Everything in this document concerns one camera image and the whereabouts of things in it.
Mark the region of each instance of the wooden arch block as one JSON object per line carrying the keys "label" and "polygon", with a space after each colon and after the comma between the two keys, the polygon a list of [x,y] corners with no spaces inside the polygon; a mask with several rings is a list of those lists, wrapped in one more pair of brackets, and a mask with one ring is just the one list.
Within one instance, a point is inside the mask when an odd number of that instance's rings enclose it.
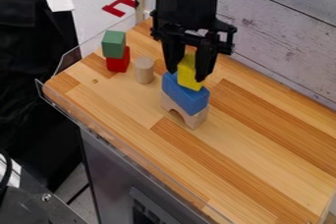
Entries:
{"label": "wooden arch block", "polygon": [[206,121],[209,111],[209,106],[206,106],[204,109],[191,116],[164,92],[161,92],[161,107],[166,111],[177,111],[184,119],[185,124],[192,130],[197,129],[203,122]]}

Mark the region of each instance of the wooden block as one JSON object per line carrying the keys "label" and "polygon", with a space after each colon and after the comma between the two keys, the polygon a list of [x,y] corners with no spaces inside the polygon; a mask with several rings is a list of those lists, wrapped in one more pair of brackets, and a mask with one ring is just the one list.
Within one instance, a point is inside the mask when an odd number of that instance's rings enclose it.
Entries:
{"label": "wooden block", "polygon": [[101,42],[102,52],[106,58],[121,59],[126,47],[126,34],[122,31],[106,31]]}
{"label": "wooden block", "polygon": [[198,83],[195,76],[195,54],[187,53],[178,65],[178,83],[181,86],[199,91],[203,87],[203,82]]}
{"label": "wooden block", "polygon": [[178,112],[184,119],[185,124],[192,130],[197,129],[203,122],[206,121],[209,111],[209,106],[206,106],[204,109],[191,116],[164,92],[161,93],[161,106],[166,111],[175,110]]}
{"label": "wooden block", "polygon": [[130,47],[126,47],[122,59],[106,58],[106,67],[109,71],[125,73],[130,65]]}
{"label": "wooden block", "polygon": [[162,77],[162,90],[191,116],[207,106],[210,96],[210,91],[206,87],[200,91],[193,91],[178,85],[176,74],[168,72]]}
{"label": "wooden block", "polygon": [[138,57],[135,74],[138,83],[151,83],[154,79],[154,61],[149,57]]}

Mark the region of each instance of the wooden table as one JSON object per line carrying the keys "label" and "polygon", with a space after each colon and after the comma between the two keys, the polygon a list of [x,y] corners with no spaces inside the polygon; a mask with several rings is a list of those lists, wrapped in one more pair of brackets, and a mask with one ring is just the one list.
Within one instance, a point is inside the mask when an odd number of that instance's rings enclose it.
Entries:
{"label": "wooden table", "polygon": [[149,28],[128,31],[127,44],[133,62],[155,59],[152,84],[136,82],[133,64],[107,71],[97,51],[48,81],[45,95],[219,223],[212,208],[236,223],[318,223],[336,188],[336,114],[220,56],[206,81],[208,120],[189,130],[160,107],[165,67]]}

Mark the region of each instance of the wooden cylinder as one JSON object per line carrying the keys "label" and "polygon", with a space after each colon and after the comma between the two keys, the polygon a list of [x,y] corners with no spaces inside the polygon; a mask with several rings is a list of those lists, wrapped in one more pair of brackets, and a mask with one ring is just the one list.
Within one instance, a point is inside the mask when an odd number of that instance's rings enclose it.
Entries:
{"label": "wooden cylinder", "polygon": [[136,61],[136,79],[140,84],[150,84],[154,79],[154,61],[149,57],[139,57]]}

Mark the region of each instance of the red tape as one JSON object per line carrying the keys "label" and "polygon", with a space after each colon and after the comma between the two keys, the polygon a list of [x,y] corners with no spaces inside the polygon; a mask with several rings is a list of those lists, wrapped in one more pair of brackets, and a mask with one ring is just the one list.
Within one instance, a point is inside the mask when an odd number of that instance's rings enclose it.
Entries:
{"label": "red tape", "polygon": [[119,4],[125,4],[127,6],[132,7],[132,8],[136,8],[137,5],[138,5],[137,1],[134,1],[134,0],[116,0],[112,4],[107,5],[107,6],[103,7],[102,9],[104,11],[106,11],[107,13],[110,13],[110,14],[120,18],[120,17],[125,16],[125,12],[120,11],[120,10],[115,8]]}

